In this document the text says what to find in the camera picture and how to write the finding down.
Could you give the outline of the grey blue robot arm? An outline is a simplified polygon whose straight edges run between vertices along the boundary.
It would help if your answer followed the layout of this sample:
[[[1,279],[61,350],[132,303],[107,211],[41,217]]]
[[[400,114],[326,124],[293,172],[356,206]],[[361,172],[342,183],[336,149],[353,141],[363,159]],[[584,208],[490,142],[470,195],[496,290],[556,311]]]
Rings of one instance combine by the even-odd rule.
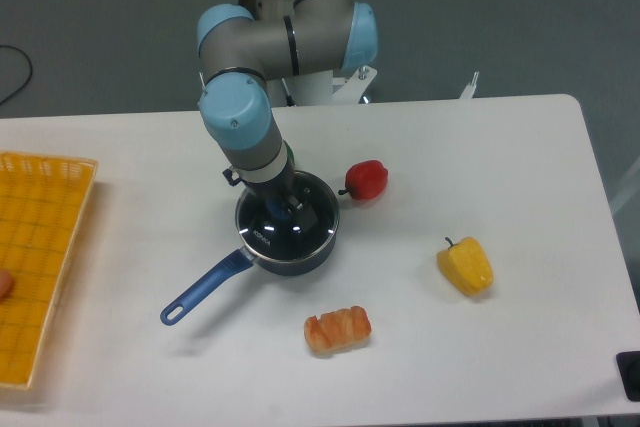
[[[294,164],[273,117],[270,81],[363,67],[378,53],[372,8],[354,0],[292,0],[266,19],[247,4],[222,4],[197,23],[203,89],[198,107],[231,172],[267,211],[288,220],[301,208]]]

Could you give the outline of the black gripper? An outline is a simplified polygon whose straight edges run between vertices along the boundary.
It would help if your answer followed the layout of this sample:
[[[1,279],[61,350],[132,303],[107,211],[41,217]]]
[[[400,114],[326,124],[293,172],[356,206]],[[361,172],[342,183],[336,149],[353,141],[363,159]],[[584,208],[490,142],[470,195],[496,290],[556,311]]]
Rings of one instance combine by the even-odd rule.
[[[227,183],[233,187],[242,184],[250,194],[262,199],[286,197],[286,221],[296,234],[308,234],[319,223],[319,214],[316,212],[309,192],[290,194],[293,189],[295,169],[290,159],[280,162],[274,170],[269,166],[269,176],[256,180],[257,172],[241,173],[236,167],[230,167],[223,171]]]

